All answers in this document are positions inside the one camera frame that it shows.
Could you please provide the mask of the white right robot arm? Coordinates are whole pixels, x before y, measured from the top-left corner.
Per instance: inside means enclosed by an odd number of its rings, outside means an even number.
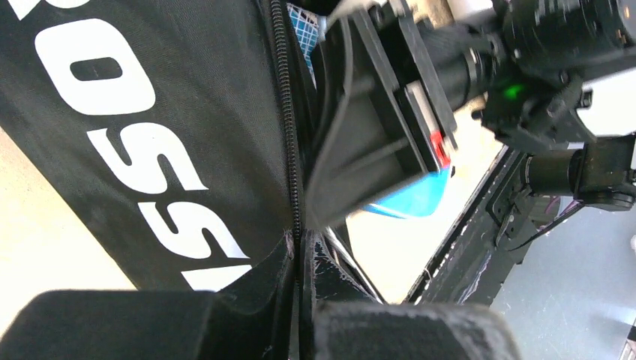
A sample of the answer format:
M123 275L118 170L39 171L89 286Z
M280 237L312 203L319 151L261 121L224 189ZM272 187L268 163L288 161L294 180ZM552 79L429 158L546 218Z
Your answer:
M633 1L494 1L436 27L405 1L351 10L312 54L318 91L306 223L341 224L361 207L450 164L454 113L474 112L529 154L593 143L578 110L585 83L635 66Z

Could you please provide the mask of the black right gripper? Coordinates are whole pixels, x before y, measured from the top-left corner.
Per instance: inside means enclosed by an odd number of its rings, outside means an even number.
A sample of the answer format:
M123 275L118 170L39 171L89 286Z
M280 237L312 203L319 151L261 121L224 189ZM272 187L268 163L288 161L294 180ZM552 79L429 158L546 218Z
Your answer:
M435 27L405 1L339 19L313 51L319 120L306 224L334 226L448 164L455 111L485 92L502 50L462 22Z

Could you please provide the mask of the black Crossway racket cover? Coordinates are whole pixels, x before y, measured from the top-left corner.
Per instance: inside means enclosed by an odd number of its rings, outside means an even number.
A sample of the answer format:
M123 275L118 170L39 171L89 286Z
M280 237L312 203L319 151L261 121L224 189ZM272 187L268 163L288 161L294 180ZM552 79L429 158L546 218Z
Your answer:
M218 291L301 223L285 1L3 1L1 128L140 289Z

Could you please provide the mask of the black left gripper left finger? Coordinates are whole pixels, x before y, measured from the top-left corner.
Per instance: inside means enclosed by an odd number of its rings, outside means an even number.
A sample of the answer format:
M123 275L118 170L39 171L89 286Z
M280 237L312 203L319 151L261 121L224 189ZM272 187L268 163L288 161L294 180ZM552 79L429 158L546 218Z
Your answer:
M56 290L1 339L3 359L285 359L295 255L285 235L219 292Z

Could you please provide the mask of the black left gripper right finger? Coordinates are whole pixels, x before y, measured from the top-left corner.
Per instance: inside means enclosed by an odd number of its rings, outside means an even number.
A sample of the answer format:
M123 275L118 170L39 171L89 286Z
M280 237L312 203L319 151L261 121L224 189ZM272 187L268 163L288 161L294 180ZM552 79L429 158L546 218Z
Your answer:
M333 260L323 234L301 240L301 359L520 359L498 313L480 305L381 304Z

